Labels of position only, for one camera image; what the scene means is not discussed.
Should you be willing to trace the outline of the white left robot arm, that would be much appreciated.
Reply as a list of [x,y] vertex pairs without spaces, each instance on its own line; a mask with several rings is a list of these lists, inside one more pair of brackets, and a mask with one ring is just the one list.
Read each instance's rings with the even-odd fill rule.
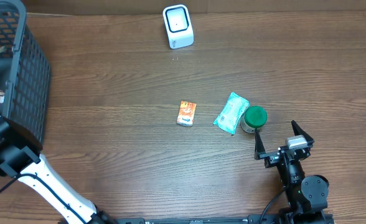
[[115,223],[72,189],[41,153],[49,84],[44,58],[0,57],[0,176],[34,189],[66,223]]

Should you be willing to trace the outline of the teal snack packet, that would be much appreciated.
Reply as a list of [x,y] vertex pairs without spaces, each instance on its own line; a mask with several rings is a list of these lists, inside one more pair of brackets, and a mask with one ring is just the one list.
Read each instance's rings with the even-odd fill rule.
[[248,100],[235,92],[231,92],[222,112],[217,116],[213,125],[217,125],[220,129],[234,135],[241,117],[249,106],[250,102]]

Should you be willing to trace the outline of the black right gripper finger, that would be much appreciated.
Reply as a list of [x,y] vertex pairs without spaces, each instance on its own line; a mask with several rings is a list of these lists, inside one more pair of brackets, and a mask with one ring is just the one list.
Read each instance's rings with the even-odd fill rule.
[[291,126],[293,128],[293,131],[294,131],[294,135],[295,136],[299,136],[299,135],[302,135],[305,140],[308,142],[308,143],[313,143],[314,142],[314,139],[308,135],[308,133],[306,133],[298,124],[297,122],[295,122],[295,120],[292,120],[291,121]]
[[265,157],[266,151],[265,147],[263,145],[263,142],[261,140],[260,132],[258,129],[255,129],[255,153],[254,153],[254,159],[260,160]]

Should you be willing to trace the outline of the green lid jar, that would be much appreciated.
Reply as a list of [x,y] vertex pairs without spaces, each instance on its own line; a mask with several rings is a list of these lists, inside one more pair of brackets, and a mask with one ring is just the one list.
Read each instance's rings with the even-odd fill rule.
[[267,122],[268,115],[264,108],[260,106],[251,106],[243,114],[240,126],[246,133],[254,133],[256,129],[261,128]]

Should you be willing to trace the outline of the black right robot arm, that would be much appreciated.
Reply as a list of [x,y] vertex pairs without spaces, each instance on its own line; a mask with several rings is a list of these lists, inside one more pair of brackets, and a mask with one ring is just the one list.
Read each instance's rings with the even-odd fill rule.
[[[274,196],[263,210],[259,223],[281,224],[334,224],[332,215],[324,213],[327,208],[329,181],[322,175],[306,176],[301,161],[311,153],[314,139],[292,120],[294,136],[286,139],[286,144],[274,152],[266,152],[259,130],[255,130],[256,160],[264,160],[265,167],[276,167],[283,189]],[[278,214],[266,217],[272,204],[285,194],[289,206]]]

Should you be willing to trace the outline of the orange small carton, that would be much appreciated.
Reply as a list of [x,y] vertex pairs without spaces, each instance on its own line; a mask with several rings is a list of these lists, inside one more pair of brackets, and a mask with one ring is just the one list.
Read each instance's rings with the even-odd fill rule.
[[196,107],[196,103],[181,101],[177,116],[177,124],[182,126],[193,126]]

